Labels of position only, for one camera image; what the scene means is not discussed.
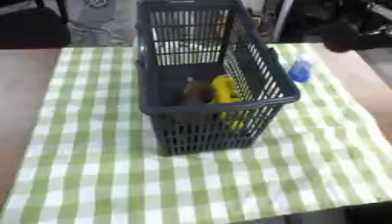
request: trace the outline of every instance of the yellow object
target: yellow object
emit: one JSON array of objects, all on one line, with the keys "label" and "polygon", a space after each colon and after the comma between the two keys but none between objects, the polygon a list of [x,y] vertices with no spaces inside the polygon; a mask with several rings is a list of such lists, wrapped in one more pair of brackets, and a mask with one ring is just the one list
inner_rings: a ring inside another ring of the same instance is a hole
[{"label": "yellow object", "polygon": [[[218,103],[240,102],[238,91],[235,89],[235,81],[228,76],[218,76],[213,80],[215,88],[214,101]],[[220,114],[222,120],[226,119],[228,114],[223,112]],[[233,121],[232,129],[241,130],[244,126],[243,122]]]}]

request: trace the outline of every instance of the gingham cloth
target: gingham cloth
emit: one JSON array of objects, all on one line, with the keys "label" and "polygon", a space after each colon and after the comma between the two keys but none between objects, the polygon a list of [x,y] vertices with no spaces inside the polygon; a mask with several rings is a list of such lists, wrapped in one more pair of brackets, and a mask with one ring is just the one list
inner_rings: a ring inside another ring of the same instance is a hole
[{"label": "gingham cloth", "polygon": [[320,59],[252,148],[160,157],[132,55],[62,50],[3,223],[227,223],[392,198],[391,146]]}]

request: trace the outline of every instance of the dark gray basket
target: dark gray basket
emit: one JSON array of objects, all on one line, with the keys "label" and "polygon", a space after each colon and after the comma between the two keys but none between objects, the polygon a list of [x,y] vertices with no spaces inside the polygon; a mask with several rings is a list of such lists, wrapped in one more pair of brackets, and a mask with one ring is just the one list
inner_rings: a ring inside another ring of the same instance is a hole
[{"label": "dark gray basket", "polygon": [[[299,99],[240,1],[140,1],[136,28],[140,108],[162,155],[248,147],[285,103]],[[234,78],[240,102],[171,105],[188,77],[211,82],[222,74]],[[233,129],[235,121],[243,127]]]}]

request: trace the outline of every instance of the basket slot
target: basket slot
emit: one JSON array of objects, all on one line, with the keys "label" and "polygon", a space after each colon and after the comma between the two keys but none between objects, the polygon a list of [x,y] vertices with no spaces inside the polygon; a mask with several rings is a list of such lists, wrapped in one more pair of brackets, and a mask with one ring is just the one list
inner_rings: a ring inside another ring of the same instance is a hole
[{"label": "basket slot", "polygon": [[216,63],[228,10],[151,11],[157,64]]}]

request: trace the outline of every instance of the brown object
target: brown object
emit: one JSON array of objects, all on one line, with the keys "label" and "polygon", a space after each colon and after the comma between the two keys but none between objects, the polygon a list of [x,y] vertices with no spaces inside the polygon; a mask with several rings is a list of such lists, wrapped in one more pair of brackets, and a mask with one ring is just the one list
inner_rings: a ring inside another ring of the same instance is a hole
[{"label": "brown object", "polygon": [[194,80],[184,89],[185,105],[209,103],[215,98],[214,88],[205,81]]},{"label": "brown object", "polygon": [[[355,52],[312,45],[392,143],[392,90]],[[0,209],[30,141],[59,50],[0,51]]]},{"label": "brown object", "polygon": [[0,51],[0,209],[30,141],[58,54]]}]

